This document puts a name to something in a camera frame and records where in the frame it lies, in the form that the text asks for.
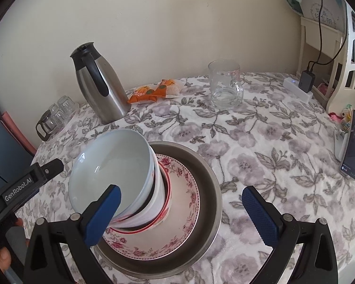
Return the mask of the person's left hand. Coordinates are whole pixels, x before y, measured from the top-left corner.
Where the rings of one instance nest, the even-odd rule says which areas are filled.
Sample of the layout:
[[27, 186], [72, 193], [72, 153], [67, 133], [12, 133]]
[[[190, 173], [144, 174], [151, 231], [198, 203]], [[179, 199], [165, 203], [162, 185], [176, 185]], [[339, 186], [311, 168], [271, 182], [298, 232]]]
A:
[[11, 254], [6, 247], [0, 249], [0, 269], [5, 272], [11, 265]]

